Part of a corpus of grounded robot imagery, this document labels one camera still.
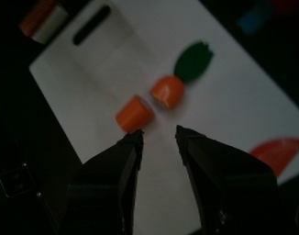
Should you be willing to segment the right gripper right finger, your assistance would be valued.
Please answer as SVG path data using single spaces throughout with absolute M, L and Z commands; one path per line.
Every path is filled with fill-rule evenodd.
M 278 235 L 276 177 L 244 151 L 181 126 L 175 133 L 196 198 L 201 235 Z

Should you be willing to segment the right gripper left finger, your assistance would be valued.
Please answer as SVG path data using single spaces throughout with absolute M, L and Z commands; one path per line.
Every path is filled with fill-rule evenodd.
M 133 235 L 141 150 L 137 130 L 83 165 L 68 186 L 65 235 Z

